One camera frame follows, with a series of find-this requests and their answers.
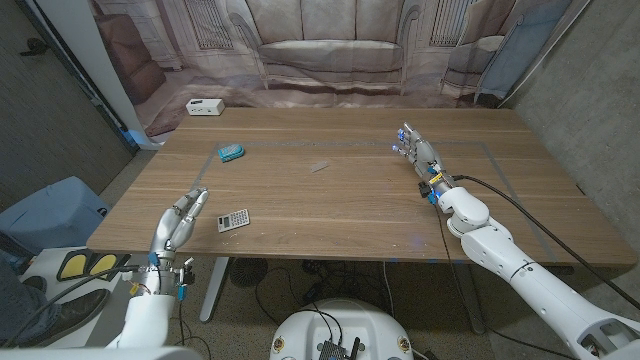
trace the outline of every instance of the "robotic arm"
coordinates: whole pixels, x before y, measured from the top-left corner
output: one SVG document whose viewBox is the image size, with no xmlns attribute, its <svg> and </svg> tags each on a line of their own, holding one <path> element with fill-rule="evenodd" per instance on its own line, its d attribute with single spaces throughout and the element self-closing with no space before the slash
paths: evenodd
<svg viewBox="0 0 640 360">
<path fill-rule="evenodd" d="M 457 186 L 438 152 L 405 123 L 398 130 L 406 157 L 423 179 L 421 192 L 445 214 L 449 231 L 475 263 L 501 277 L 525 300 L 580 359 L 636 359 L 640 353 L 640 323 L 591 304 L 525 254 L 487 206 Z"/>
<path fill-rule="evenodd" d="M 169 318 L 174 304 L 186 296 L 187 285 L 194 282 L 191 272 L 193 258 L 174 268 L 176 251 L 193 233 L 209 192 L 200 188 L 181 197 L 165 210 L 158 222 L 149 250 L 149 265 L 140 269 L 140 285 L 129 301 L 125 325 L 107 348 L 151 348 L 164 345 L 169 331 Z"/>
</svg>

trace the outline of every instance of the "small blue object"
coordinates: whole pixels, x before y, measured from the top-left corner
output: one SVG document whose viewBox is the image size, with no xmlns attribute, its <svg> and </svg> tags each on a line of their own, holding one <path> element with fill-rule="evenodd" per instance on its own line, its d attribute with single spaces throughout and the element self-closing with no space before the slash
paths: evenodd
<svg viewBox="0 0 640 360">
<path fill-rule="evenodd" d="M 218 155 L 220 156 L 220 160 L 222 160 L 222 162 L 231 161 L 244 155 L 244 148 L 239 144 L 229 145 L 218 150 Z"/>
<path fill-rule="evenodd" d="M 187 285 L 180 285 L 178 288 L 178 300 L 182 301 L 187 297 Z"/>
<path fill-rule="evenodd" d="M 158 254 L 149 253 L 149 255 L 147 255 L 147 257 L 149 258 L 149 262 L 151 263 L 151 265 L 153 265 L 153 266 L 160 265 L 160 259 L 158 258 Z"/>
</svg>

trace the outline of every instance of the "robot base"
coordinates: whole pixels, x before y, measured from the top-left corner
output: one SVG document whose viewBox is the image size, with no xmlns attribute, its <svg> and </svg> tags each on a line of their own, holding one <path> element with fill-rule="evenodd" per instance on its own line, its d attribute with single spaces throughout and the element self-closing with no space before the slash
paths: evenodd
<svg viewBox="0 0 640 360">
<path fill-rule="evenodd" d="M 316 305 L 320 311 L 331 314 L 340 322 L 343 333 L 341 346 L 347 349 L 347 356 L 351 355 L 351 348 L 358 337 L 360 349 L 364 350 L 358 351 L 357 360 L 413 360 L 407 332 L 384 311 L 362 301 L 344 298 L 322 300 Z M 313 305 L 303 309 L 315 311 Z M 326 315 L 325 319 L 331 326 L 333 343 L 337 344 L 340 339 L 338 325 Z M 269 359 L 321 359 L 321 344 L 329 336 L 329 328 L 320 314 L 296 312 L 276 331 Z"/>
</svg>

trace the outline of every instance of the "electrical wire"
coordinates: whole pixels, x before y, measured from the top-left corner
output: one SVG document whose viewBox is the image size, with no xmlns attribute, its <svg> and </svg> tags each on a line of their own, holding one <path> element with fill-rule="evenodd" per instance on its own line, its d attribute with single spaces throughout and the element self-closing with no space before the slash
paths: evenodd
<svg viewBox="0 0 640 360">
<path fill-rule="evenodd" d="M 451 273 L 453 274 L 453 279 L 455 280 L 455 283 L 456 283 L 456 289 L 458 290 L 458 295 L 460 296 L 460 299 L 462 301 L 462 306 L 464 306 L 464 308 L 467 310 L 467 312 L 471 316 L 473 316 L 476 320 L 478 320 L 484 327 L 489 329 L 489 331 L 491 331 L 492 333 L 494 333 L 494 334 L 496 334 L 496 335 L 498 335 L 498 336 L 500 336 L 502 338 L 505 338 L 507 340 L 511 340 L 513 342 L 516 342 L 516 343 L 518 343 L 520 345 L 528 346 L 528 347 L 531 347 L 531 348 L 534 348 L 534 349 L 537 349 L 537 350 L 540 350 L 540 351 L 544 351 L 544 352 L 547 352 L 547 353 L 550 353 L 550 354 L 553 354 L 553 355 L 561 356 L 561 357 L 564 357 L 564 358 L 567 358 L 567 359 L 578 360 L 578 359 L 576 359 L 574 357 L 565 355 L 563 353 L 559 353 L 557 351 L 553 351 L 551 349 L 547 349 L 547 348 L 544 348 L 544 347 L 541 347 L 541 346 L 538 346 L 538 345 L 530 344 L 528 342 L 525 342 L 525 341 L 522 341 L 522 340 L 518 340 L 518 339 L 512 338 L 512 337 L 510 337 L 508 335 L 505 335 L 505 334 L 493 329 L 489 325 L 487 325 L 482 320 L 482 318 L 480 316 L 476 315 L 473 311 L 471 311 L 471 309 L 467 306 L 467 301 L 464 298 L 464 294 L 462 293 L 462 285 L 460 285 L 460 279 L 458 279 L 458 275 L 456 274 L 456 271 L 455 271 L 455 269 L 453 267 L 453 261 L 451 260 L 451 255 L 449 254 L 449 247 L 447 246 L 447 241 L 445 240 L 445 236 L 444 236 L 444 229 L 442 228 L 442 219 L 440 219 L 440 212 L 438 211 L 438 207 L 436 205 L 433 205 L 433 208 L 436 211 L 436 215 L 438 215 L 438 224 L 440 225 L 440 234 L 442 235 L 442 242 L 444 243 L 444 249 L 447 252 L 447 259 L 449 260 L 449 266 L 451 267 Z"/>
<path fill-rule="evenodd" d="M 582 264 L 585 268 L 587 268 L 587 270 L 589 270 L 593 275 L 595 275 L 598 279 L 600 279 L 602 282 L 607 284 L 611 289 L 613 289 L 613 291 L 617 292 L 618 295 L 622 296 L 625 300 L 627 300 L 636 309 L 640 310 L 640 303 L 636 299 L 632 298 L 629 294 L 627 294 L 624 290 L 622 290 L 620 287 L 618 287 L 618 285 L 614 284 L 611 280 L 609 280 L 609 279 L 605 278 L 604 276 L 602 276 L 598 272 L 598 270 L 596 270 L 591 264 L 589 264 L 585 259 L 583 259 L 575 251 L 573 251 L 573 249 L 571 249 L 567 244 L 562 242 L 562 240 L 560 240 L 554 233 L 552 233 L 549 229 L 547 229 L 544 225 L 542 225 L 536 218 L 533 217 L 533 215 L 529 214 L 529 212 L 524 207 L 522 207 L 522 205 L 518 204 L 518 202 L 516 202 L 510 196 L 508 196 L 507 194 L 503 193 L 502 191 L 500 191 L 496 187 L 494 187 L 492 185 L 489 185 L 486 182 L 484 182 L 484 181 L 482 181 L 480 179 L 476 179 L 476 178 L 474 178 L 472 176 L 456 175 L 456 176 L 453 176 L 453 179 L 454 180 L 462 180 L 462 179 L 471 180 L 471 181 L 476 182 L 476 183 L 486 187 L 487 189 L 495 192 L 496 194 L 502 196 L 505 200 L 510 202 L 511 205 L 515 206 L 518 210 L 520 210 L 520 212 L 522 214 L 524 214 L 524 216 L 526 216 L 527 219 L 531 220 L 531 222 L 536 224 L 536 226 L 538 228 L 540 228 L 540 230 L 542 230 L 545 234 L 549 235 L 549 237 L 551 239 L 553 239 L 553 241 L 555 241 L 558 245 L 560 245 L 560 247 L 562 247 L 566 252 L 568 252 L 576 260 L 578 260 L 578 262 L 580 262 L 580 264 Z"/>
<path fill-rule="evenodd" d="M 413 353 L 414 353 L 414 354 L 418 355 L 418 357 L 421 357 L 421 358 L 423 358 L 423 359 L 425 359 L 425 360 L 432 360 L 432 359 L 429 359 L 428 357 L 426 357 L 426 356 L 424 356 L 424 355 L 420 354 L 420 353 L 419 353 L 416 349 L 414 349 L 414 348 L 411 348 L 411 351 L 413 351 Z"/>
<path fill-rule="evenodd" d="M 342 263 L 343 264 L 343 268 L 346 269 L 346 262 L 344 261 L 323 261 L 322 262 L 322 268 L 327 272 L 326 276 L 323 276 L 322 273 L 318 273 L 318 276 L 320 276 L 320 278 L 322 279 L 321 283 L 324 285 L 328 285 L 329 287 L 331 287 L 333 290 L 337 291 L 338 294 L 342 294 L 343 293 L 343 287 L 344 287 L 344 281 L 343 283 L 340 285 L 340 288 L 338 288 L 336 290 L 336 288 L 331 284 L 331 282 L 329 281 L 331 278 L 333 277 L 342 277 L 344 278 L 343 280 L 346 280 L 346 278 L 353 278 L 353 272 L 349 273 L 346 270 L 333 270 L 330 269 L 328 265 L 332 265 L 332 264 L 339 264 Z M 388 293 L 386 291 L 386 286 L 384 281 L 382 280 L 382 269 L 380 267 L 376 267 L 376 269 L 378 270 L 378 277 L 369 275 L 369 274 L 365 274 L 362 273 L 360 271 L 355 271 L 355 278 L 362 278 L 365 281 L 365 284 L 368 285 L 369 287 L 371 287 L 374 290 L 377 290 L 378 295 L 380 296 L 381 302 L 380 302 L 380 306 L 379 307 L 384 307 L 385 311 L 391 315 L 391 305 L 390 305 L 390 301 L 388 298 Z M 373 279 L 378 286 L 371 284 L 371 282 L 369 281 L 369 279 Z"/>
<path fill-rule="evenodd" d="M 311 303 L 313 304 L 313 307 L 316 308 L 316 311 L 318 312 L 318 314 L 320 314 L 320 316 L 322 317 L 322 320 L 324 320 L 324 323 L 327 324 L 327 327 L 329 328 L 329 342 L 333 343 L 333 331 L 331 331 L 331 326 L 329 326 L 329 322 L 324 317 L 324 315 L 320 313 L 320 309 L 318 309 L 318 305 L 316 305 L 316 302 L 312 301 Z"/>
<path fill-rule="evenodd" d="M 384 283 L 387 285 L 387 291 L 389 292 L 389 302 L 391 303 L 391 316 L 395 319 L 396 312 L 393 309 L 393 297 L 391 297 L 391 287 L 389 286 L 389 280 L 387 280 L 387 262 L 382 262 L 382 273 L 384 274 Z"/>
<path fill-rule="evenodd" d="M 182 320 L 182 300 L 180 300 L 180 305 L 178 305 L 178 320 L 180 321 L 180 338 L 182 339 L 182 346 L 184 346 L 184 325 Z"/>
<path fill-rule="evenodd" d="M 68 287 L 67 289 L 62 291 L 60 294 L 58 294 L 58 295 L 54 296 L 53 298 L 51 298 L 51 300 L 49 300 L 46 304 L 42 305 L 33 314 L 31 314 L 31 316 L 27 319 L 27 321 L 25 321 L 22 324 L 20 329 L 18 329 L 18 331 L 16 331 L 16 333 L 11 338 L 9 338 L 9 340 L 7 340 L 7 342 L 5 342 L 4 345 L 2 345 L 2 347 L 5 348 L 5 349 L 11 348 L 13 343 L 20 336 L 20 334 L 22 334 L 22 332 L 29 326 L 29 324 L 31 324 L 31 322 L 33 322 L 33 320 L 35 320 L 40 314 L 42 314 L 42 312 L 44 312 L 51 305 L 55 304 L 56 301 L 62 299 L 64 296 L 68 295 L 73 290 L 79 288 L 80 286 L 88 283 L 91 280 L 94 280 L 94 279 L 97 279 L 97 278 L 101 277 L 102 275 L 107 275 L 107 274 L 111 274 L 111 273 L 114 273 L 114 272 L 137 271 L 139 268 L 140 267 L 138 265 L 115 267 L 115 268 L 107 269 L 107 270 L 104 270 L 104 271 L 100 271 L 97 274 L 93 274 L 91 276 L 88 276 L 88 277 L 80 280 L 79 282 L 71 285 L 70 287 Z"/>
<path fill-rule="evenodd" d="M 178 320 L 177 317 L 171 317 L 169 318 L 170 320 Z M 181 323 L 184 325 L 184 327 L 187 328 L 187 331 L 189 332 L 189 335 L 187 335 L 187 337 L 191 336 L 192 332 L 191 332 L 191 327 L 189 326 L 189 324 L 187 324 L 186 321 L 182 320 Z"/>
<path fill-rule="evenodd" d="M 207 343 L 207 341 L 205 339 L 201 338 L 200 336 L 196 336 L 196 335 L 187 336 L 184 340 L 186 341 L 186 340 L 191 340 L 191 339 L 197 339 L 197 340 L 202 341 L 204 346 L 207 347 L 207 353 L 209 354 L 209 360 L 211 360 L 212 359 L 212 357 L 211 357 L 211 349 L 209 348 L 209 344 Z M 180 344 L 180 342 L 181 341 L 178 341 L 173 345 L 178 345 L 178 344 Z"/>
<path fill-rule="evenodd" d="M 273 268 L 273 269 L 271 269 L 271 270 L 267 271 L 267 274 L 265 274 L 265 277 L 264 277 L 262 280 L 260 280 L 260 282 L 256 285 L 256 287 L 255 287 L 255 289 L 254 289 L 254 290 L 255 290 L 255 291 L 254 291 L 254 294 L 255 294 L 255 297 L 256 297 L 256 301 L 257 301 L 257 303 L 258 303 L 258 306 L 260 307 L 260 309 L 262 310 L 262 312 L 263 312 L 265 315 L 267 315 L 267 317 L 268 317 L 269 319 L 271 319 L 271 321 L 273 321 L 273 323 L 274 323 L 274 324 L 276 324 L 276 325 L 280 326 L 280 323 L 279 323 L 279 322 L 278 322 L 278 321 L 277 321 L 273 316 L 271 316 L 271 314 L 269 314 L 269 312 L 264 308 L 264 306 L 263 306 L 263 305 L 262 305 L 262 303 L 260 302 L 260 297 L 258 296 L 258 287 L 260 286 L 260 284 L 262 283 L 262 281 L 264 281 L 264 279 L 266 279 L 266 278 L 267 278 L 267 275 L 269 275 L 270 273 L 272 273 L 272 272 L 274 272 L 274 271 L 276 271 L 276 270 L 282 270 L 282 271 L 284 271 L 284 272 L 286 273 L 286 275 L 287 275 L 287 280 L 288 280 L 288 282 L 289 282 L 289 291 L 291 292 L 291 296 L 293 296 L 294 300 L 298 303 L 298 305 L 299 305 L 299 306 L 302 306 L 302 303 L 298 300 L 298 298 L 296 297 L 295 293 L 293 292 L 293 286 L 292 286 L 292 284 L 291 284 L 291 273 L 289 272 L 289 270 L 288 270 L 288 269 L 283 268 L 283 267 L 276 267 L 276 268 Z M 336 318 L 335 318 L 335 317 L 333 317 L 331 314 L 327 314 L 326 312 L 320 311 L 320 310 L 318 309 L 318 306 L 316 306 L 315 302 L 313 303 L 313 306 L 316 308 L 315 310 L 313 310 L 313 309 L 301 309 L 301 310 L 298 310 L 298 311 L 296 311 L 296 312 L 301 312 L 301 311 L 311 311 L 311 312 L 315 312 L 315 313 L 320 314 L 320 316 L 322 316 L 322 318 L 324 319 L 324 322 L 327 324 L 327 327 L 329 327 L 329 333 L 331 334 L 331 336 L 330 336 L 330 340 L 329 340 L 329 341 L 331 341 L 331 342 L 333 342 L 333 333 L 331 332 L 331 326 L 329 325 L 329 322 L 327 321 L 327 319 L 325 319 L 325 318 L 324 318 L 324 316 L 326 315 L 326 316 L 330 317 L 331 319 L 333 319 L 333 321 L 335 321 L 335 322 L 336 322 L 336 324 L 338 325 L 338 329 L 340 329 L 340 338 L 339 338 L 339 340 L 338 340 L 338 345 L 341 345 L 341 344 L 342 344 L 342 326 L 340 326 L 340 323 L 338 322 L 338 320 L 336 320 Z"/>
<path fill-rule="evenodd" d="M 336 324 L 338 325 L 338 329 L 340 329 L 340 339 L 338 340 L 338 346 L 342 345 L 342 326 L 340 326 L 340 323 L 338 322 L 338 320 L 336 320 L 336 318 L 333 317 L 333 315 L 328 314 L 324 311 L 320 311 L 320 310 L 313 310 L 313 309 L 300 309 L 296 312 L 303 312 L 303 311 L 311 311 L 311 312 L 317 312 L 320 315 L 326 315 L 328 317 L 330 317 L 331 319 L 333 319 L 333 321 L 336 322 Z"/>
<path fill-rule="evenodd" d="M 158 295 L 162 295 L 162 274 L 160 274 L 160 269 L 156 267 L 158 271 Z"/>
<path fill-rule="evenodd" d="M 269 275 L 270 273 L 272 273 L 274 271 L 277 271 L 277 270 L 282 270 L 282 271 L 284 271 L 286 273 L 287 280 L 289 281 L 289 291 L 291 291 L 291 296 L 293 296 L 293 299 L 296 301 L 298 306 L 302 306 L 302 302 L 300 300 L 298 300 L 298 298 L 296 297 L 295 293 L 293 292 L 293 286 L 291 285 L 291 273 L 289 272 L 288 269 L 283 268 L 283 267 L 276 267 L 276 268 L 273 268 L 273 269 L 267 271 L 267 273 L 265 274 L 264 278 L 262 278 L 262 280 L 260 280 L 260 282 L 254 288 L 254 295 L 255 295 L 255 298 L 256 298 L 256 302 L 258 303 L 258 306 L 260 307 L 262 312 L 265 315 L 267 315 L 267 317 L 269 319 L 271 319 L 271 321 L 273 321 L 274 324 L 280 326 L 280 323 L 273 316 L 271 316 L 271 314 L 269 314 L 269 312 L 264 308 L 264 306 L 262 305 L 262 302 L 260 302 L 260 297 L 258 296 L 258 288 L 260 287 L 260 284 L 262 284 L 264 279 L 267 278 L 267 275 Z"/>
</svg>

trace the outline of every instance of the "white box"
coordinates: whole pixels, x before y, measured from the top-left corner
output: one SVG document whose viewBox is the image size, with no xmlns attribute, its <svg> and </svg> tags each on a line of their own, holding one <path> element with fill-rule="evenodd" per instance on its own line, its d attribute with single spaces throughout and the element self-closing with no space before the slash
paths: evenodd
<svg viewBox="0 0 640 360">
<path fill-rule="evenodd" d="M 191 99 L 187 103 L 189 115 L 220 115 L 222 110 L 222 99 Z"/>
</svg>

